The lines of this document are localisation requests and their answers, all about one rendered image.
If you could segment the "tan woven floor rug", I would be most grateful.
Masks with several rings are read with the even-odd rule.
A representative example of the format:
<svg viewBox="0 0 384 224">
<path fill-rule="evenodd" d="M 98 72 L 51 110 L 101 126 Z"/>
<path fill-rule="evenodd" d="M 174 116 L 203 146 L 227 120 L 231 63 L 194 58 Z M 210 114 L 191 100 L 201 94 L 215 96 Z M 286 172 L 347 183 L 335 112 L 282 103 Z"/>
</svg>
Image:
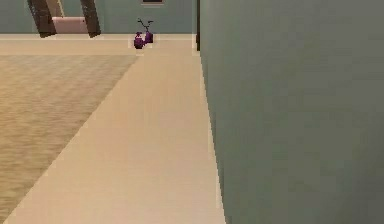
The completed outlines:
<svg viewBox="0 0 384 224">
<path fill-rule="evenodd" d="M 0 221 L 136 60 L 129 55 L 0 56 Z"/>
</svg>

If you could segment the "pale pink box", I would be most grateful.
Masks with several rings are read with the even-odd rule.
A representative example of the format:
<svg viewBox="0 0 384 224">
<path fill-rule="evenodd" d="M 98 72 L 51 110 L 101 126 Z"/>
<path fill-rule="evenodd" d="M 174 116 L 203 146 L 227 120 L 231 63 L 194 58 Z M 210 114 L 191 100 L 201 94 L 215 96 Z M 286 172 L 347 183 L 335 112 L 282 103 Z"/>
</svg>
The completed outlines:
<svg viewBox="0 0 384 224">
<path fill-rule="evenodd" d="M 59 34 L 85 34 L 88 32 L 84 17 L 53 17 L 52 20 Z"/>
</svg>

